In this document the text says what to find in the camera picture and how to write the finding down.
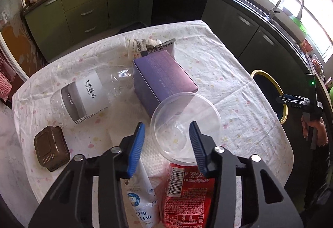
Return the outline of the person's right hand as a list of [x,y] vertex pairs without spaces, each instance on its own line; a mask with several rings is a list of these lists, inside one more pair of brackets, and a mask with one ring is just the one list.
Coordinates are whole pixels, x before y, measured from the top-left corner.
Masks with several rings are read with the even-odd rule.
[[322,118],[306,122],[304,117],[302,116],[301,125],[304,138],[308,137],[310,127],[312,127],[317,130],[317,146],[324,146],[328,144],[327,131],[324,124],[324,120]]

